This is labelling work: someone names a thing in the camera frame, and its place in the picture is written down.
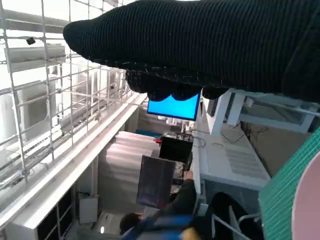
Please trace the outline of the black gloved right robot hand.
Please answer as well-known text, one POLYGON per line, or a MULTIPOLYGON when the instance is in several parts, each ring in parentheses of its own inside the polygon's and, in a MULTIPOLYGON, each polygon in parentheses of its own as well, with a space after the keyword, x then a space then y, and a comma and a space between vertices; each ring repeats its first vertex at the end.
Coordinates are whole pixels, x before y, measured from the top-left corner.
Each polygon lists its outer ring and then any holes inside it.
POLYGON ((63 37, 156 102, 229 89, 320 101, 317 0, 138 0, 73 21, 63 37))

